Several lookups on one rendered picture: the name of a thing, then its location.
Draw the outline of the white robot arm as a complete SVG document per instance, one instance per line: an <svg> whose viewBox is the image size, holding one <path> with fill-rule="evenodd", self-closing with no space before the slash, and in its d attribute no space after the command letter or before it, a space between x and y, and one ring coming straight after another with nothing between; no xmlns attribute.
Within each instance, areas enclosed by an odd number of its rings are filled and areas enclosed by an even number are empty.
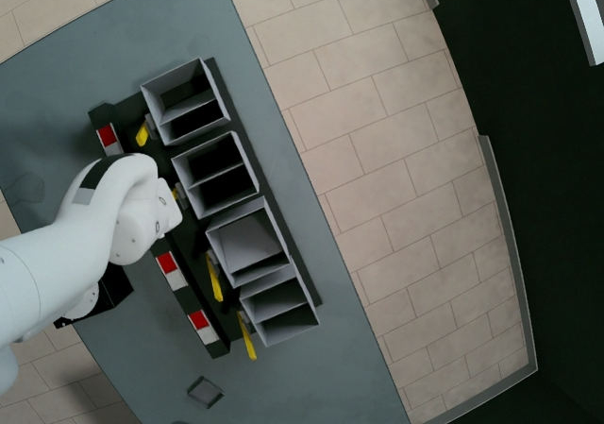
<svg viewBox="0 0 604 424"><path fill-rule="evenodd" d="M19 371L9 345L88 314L108 262L136 262L169 222L154 160L121 154L75 177L52 225L0 241L0 396Z"/></svg>

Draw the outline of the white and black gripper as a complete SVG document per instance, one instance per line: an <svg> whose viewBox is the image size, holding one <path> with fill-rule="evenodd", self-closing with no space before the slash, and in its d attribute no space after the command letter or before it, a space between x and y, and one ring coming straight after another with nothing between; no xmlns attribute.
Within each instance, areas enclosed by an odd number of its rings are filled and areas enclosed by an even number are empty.
<svg viewBox="0 0 604 424"><path fill-rule="evenodd" d="M171 191L170 191L171 190ZM166 233L170 230L178 229L178 224L182 220L181 212L177 206L179 200L175 200L172 191L174 188L169 189L166 181L163 178L158 178L158 195L161 196L167 203L170 210L170 222L167 229L163 232Z"/></svg>

